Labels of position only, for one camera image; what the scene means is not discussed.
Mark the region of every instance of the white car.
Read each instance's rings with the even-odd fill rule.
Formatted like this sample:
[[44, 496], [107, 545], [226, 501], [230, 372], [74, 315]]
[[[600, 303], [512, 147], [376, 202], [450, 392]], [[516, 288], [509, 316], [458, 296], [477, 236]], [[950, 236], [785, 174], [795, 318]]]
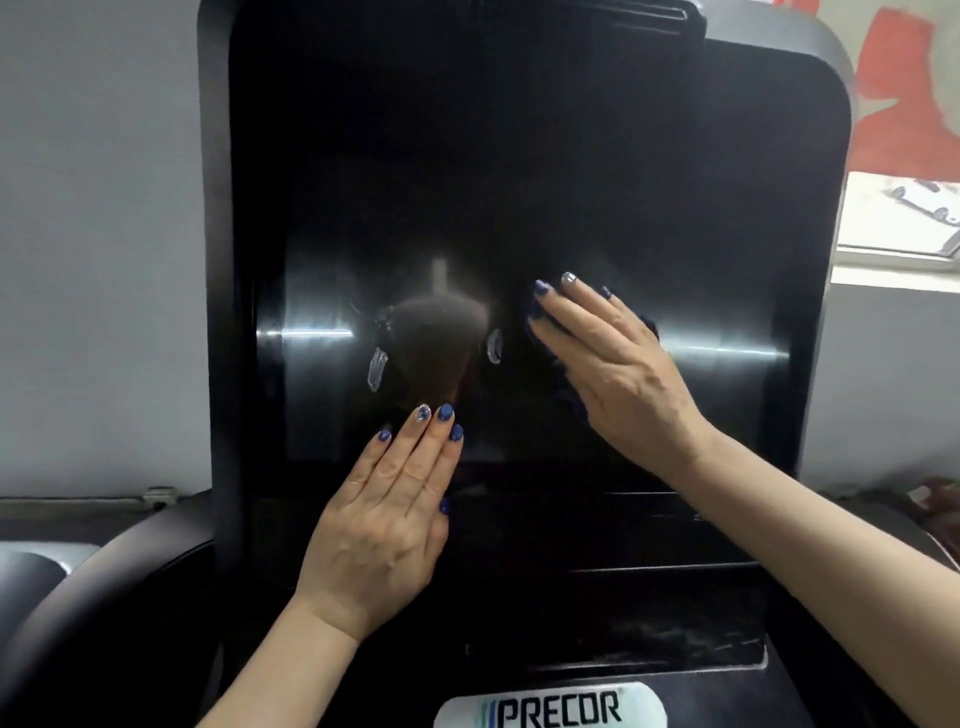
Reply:
[[960, 195], [940, 182], [909, 180], [891, 189], [890, 196], [925, 212], [934, 220], [960, 227]]

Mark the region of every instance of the hand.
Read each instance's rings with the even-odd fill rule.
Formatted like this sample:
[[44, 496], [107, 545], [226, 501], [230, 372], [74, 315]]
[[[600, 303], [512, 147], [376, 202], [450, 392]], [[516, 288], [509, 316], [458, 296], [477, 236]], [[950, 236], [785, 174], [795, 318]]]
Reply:
[[367, 444], [313, 533], [294, 600], [361, 642], [429, 582], [446, 543], [441, 501], [463, 450], [453, 408], [418, 407]]
[[676, 477], [703, 453], [715, 430], [673, 358], [616, 296], [601, 296], [572, 274], [564, 274], [562, 286], [563, 295], [537, 281], [536, 296], [570, 333], [536, 313], [530, 329], [566, 366], [590, 426], [641, 468], [663, 480]]

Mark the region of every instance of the person's left hand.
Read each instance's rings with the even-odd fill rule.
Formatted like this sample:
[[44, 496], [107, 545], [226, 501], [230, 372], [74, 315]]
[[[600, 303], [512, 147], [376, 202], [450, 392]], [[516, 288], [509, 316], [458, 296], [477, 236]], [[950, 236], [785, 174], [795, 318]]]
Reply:
[[430, 582], [446, 543], [441, 502], [463, 450], [453, 408], [421, 405], [367, 444], [313, 533], [294, 600], [361, 642]]

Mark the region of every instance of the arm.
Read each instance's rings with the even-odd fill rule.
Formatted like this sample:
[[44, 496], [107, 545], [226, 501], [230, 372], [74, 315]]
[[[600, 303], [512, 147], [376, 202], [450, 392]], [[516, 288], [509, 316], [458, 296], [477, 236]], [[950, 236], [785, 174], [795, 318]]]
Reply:
[[657, 337], [616, 297], [567, 275], [563, 296], [537, 290], [531, 330], [565, 364], [590, 425], [751, 553], [918, 725], [956, 725], [960, 574], [712, 427]]
[[200, 728], [317, 725], [357, 645], [433, 576], [462, 450], [448, 404], [370, 440], [320, 516], [293, 598]]

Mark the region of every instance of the wall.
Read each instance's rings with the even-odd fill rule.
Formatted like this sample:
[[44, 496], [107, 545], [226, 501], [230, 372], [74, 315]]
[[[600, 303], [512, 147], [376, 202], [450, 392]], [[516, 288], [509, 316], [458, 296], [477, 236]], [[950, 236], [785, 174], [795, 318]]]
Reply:
[[960, 477], [960, 294], [834, 284], [826, 312], [801, 480]]
[[0, 496], [209, 486], [197, 5], [0, 3]]

